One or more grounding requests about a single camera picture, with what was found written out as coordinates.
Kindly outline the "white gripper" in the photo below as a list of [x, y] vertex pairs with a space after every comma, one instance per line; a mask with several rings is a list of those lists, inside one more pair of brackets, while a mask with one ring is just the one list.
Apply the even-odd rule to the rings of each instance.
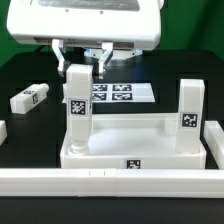
[[153, 50], [161, 37], [160, 12], [164, 0], [11, 0], [7, 29], [22, 44], [49, 45], [64, 77], [70, 62], [64, 58], [66, 44], [99, 48], [98, 76], [122, 50]]

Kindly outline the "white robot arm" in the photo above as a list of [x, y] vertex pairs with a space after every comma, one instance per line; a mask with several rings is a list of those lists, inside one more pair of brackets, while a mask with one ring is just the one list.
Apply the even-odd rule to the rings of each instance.
[[7, 29], [22, 44], [50, 45], [63, 75], [68, 46], [92, 49], [94, 72], [128, 52], [154, 50], [166, 0], [10, 0]]

